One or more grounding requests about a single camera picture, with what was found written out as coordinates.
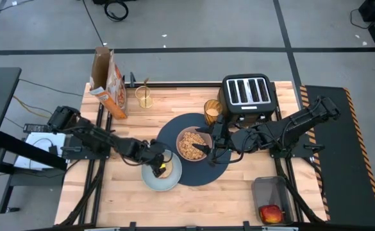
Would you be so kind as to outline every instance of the gray bowl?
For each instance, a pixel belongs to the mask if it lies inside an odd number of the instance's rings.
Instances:
[[[163,153],[166,157],[170,157],[171,151],[165,150]],[[152,172],[152,169],[148,165],[142,166],[142,179],[143,182],[154,191],[167,191],[176,186],[181,177],[181,162],[179,157],[173,153],[172,158],[173,170],[172,173],[163,179],[156,178]]]

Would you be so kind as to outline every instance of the toaster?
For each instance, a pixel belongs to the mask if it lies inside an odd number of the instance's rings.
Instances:
[[[227,122],[243,125],[265,122],[277,108],[275,88],[264,74],[224,77],[218,100]]]

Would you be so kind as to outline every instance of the black round placemat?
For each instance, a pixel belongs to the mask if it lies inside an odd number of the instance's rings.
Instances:
[[[204,115],[198,113],[189,113],[180,115],[169,121],[159,132],[157,140],[170,146],[172,151],[177,154],[181,160],[182,174],[179,184],[188,186],[199,186],[208,184],[216,180],[226,170],[228,164],[216,164],[212,167],[208,164],[207,159],[191,162],[177,152],[176,139],[179,133],[189,126],[198,126],[206,128]],[[227,151],[218,160],[226,162],[230,160],[231,152]]]

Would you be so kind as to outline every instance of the desk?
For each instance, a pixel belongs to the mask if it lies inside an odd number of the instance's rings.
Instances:
[[[275,84],[281,115],[285,117],[298,111],[292,83],[278,81]],[[172,118],[185,113],[203,113],[204,103],[216,99],[218,89],[153,87],[154,105],[150,109],[140,108],[135,90],[127,89],[129,117],[113,120],[112,129],[121,137],[154,139]],[[83,117],[94,123],[99,102],[88,91],[89,85],[80,110]],[[82,160],[66,174],[55,223],[63,221],[82,197],[87,165],[88,161]],[[301,196],[318,217],[326,219],[313,168],[297,159],[293,160],[293,167]],[[179,184],[167,192],[154,192],[144,185],[140,167],[125,165],[118,154],[112,153],[104,171],[97,227],[128,227],[131,221],[136,221],[138,227],[241,226],[243,221],[261,225],[255,214],[250,185],[257,177],[275,175],[276,168],[269,152],[259,151],[230,164],[210,184],[199,187]],[[87,215],[92,204],[88,205]]]
[[[5,113],[8,110],[13,93],[15,92],[20,74],[20,68],[0,68],[0,126]],[[5,151],[11,151],[15,154],[50,165],[57,168],[61,172],[66,170],[66,163],[64,159],[50,155],[46,151],[36,148],[30,144],[26,144],[25,142],[20,141],[6,133],[0,132],[0,172],[11,175],[11,177],[8,179],[8,183],[0,203],[0,213],[6,212],[14,186],[31,185],[32,182],[39,181],[38,177],[35,176],[18,175],[18,173],[24,172],[25,170],[14,167],[13,164],[2,162]]]

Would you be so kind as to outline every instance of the concrete floor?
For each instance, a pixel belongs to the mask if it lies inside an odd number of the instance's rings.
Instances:
[[[87,2],[103,42],[111,48],[284,47],[271,0],[138,0],[128,2],[123,22],[106,18],[102,6]],[[367,30],[349,23],[349,12],[363,0],[279,0],[292,47],[375,47]],[[363,23],[358,14],[354,21]],[[101,43],[81,1],[36,0],[0,13],[0,50],[93,49]],[[353,97],[375,174],[375,53],[295,53],[301,82],[347,87]],[[0,55],[0,67],[21,67],[21,79],[82,94],[92,64],[88,55]],[[225,75],[264,73],[271,80],[293,80],[286,53],[117,54],[124,74],[151,81],[222,80]],[[79,108],[81,98],[20,82],[15,95],[29,105],[53,110]],[[6,113],[18,124],[45,123],[12,101]],[[4,120],[2,131],[17,138],[22,130]],[[0,176],[0,197],[7,176]],[[61,187],[18,187],[0,215],[0,230],[50,227]]]

